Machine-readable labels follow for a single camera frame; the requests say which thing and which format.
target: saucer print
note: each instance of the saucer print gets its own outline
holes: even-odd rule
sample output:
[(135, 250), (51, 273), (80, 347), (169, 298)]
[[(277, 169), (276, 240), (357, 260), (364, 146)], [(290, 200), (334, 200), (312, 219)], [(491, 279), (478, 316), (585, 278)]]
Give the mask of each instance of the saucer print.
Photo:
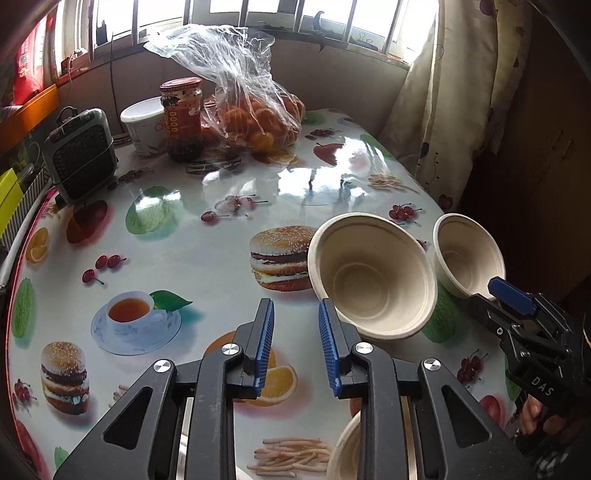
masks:
[(142, 355), (169, 343), (181, 328), (181, 314), (178, 310), (169, 312), (164, 327), (153, 325), (144, 335), (132, 342), (124, 342), (107, 325), (107, 311), (104, 305), (92, 319), (90, 333), (96, 344), (115, 355)]

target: cable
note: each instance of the cable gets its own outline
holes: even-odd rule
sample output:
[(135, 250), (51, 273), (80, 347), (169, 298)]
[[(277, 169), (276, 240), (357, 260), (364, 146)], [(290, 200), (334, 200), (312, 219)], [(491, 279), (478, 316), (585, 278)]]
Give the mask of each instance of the cable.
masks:
[(117, 117), (117, 121), (119, 122), (119, 127), (121, 128), (121, 132), (125, 133), (125, 128), (123, 128), (123, 124), (121, 123), (121, 119), (119, 119), (119, 109), (117, 108), (117, 97), (115, 96), (115, 85), (113, 84), (113, 32), (111, 32), (111, 53), (109, 54), (109, 71), (111, 73), (111, 93), (113, 94), (113, 103), (115, 104), (115, 116)]
[(70, 57), (68, 58), (68, 68), (67, 68), (67, 73), (68, 73), (68, 79), (70, 80), (70, 86), (68, 87), (68, 93), (66, 94), (66, 105), (68, 104), (68, 99), (70, 98), (70, 90), (72, 90), (72, 57), (74, 56), (74, 53), (76, 53), (76, 50), (74, 50), (72, 52), (72, 54), (70, 55)]

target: human hand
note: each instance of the human hand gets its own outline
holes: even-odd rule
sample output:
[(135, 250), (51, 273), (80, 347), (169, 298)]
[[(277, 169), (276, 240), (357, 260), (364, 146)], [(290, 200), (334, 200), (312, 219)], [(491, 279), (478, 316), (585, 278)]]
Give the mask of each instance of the human hand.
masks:
[[(535, 432), (538, 421), (542, 413), (544, 406), (539, 400), (536, 400), (531, 395), (528, 395), (523, 410), (519, 416), (519, 429), (525, 435), (530, 435)], [(549, 435), (556, 435), (566, 425), (567, 419), (559, 417), (558, 415), (552, 415), (548, 420), (544, 422), (543, 430)]]

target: curtain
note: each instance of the curtain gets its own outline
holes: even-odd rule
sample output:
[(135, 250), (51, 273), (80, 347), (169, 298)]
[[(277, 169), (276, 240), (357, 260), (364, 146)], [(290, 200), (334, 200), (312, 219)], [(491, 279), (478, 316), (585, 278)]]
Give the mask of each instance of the curtain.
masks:
[(527, 0), (440, 0), (380, 142), (445, 211), (472, 160), (498, 148), (531, 34)]

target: space heater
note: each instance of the space heater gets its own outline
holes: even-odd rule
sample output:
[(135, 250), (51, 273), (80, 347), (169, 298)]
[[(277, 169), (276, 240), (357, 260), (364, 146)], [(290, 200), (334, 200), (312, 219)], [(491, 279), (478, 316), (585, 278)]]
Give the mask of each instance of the space heater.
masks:
[[(62, 119), (70, 110), (71, 117)], [(44, 162), (67, 203), (79, 203), (107, 183), (117, 167), (113, 137), (103, 110), (77, 113), (65, 107), (45, 140)]]

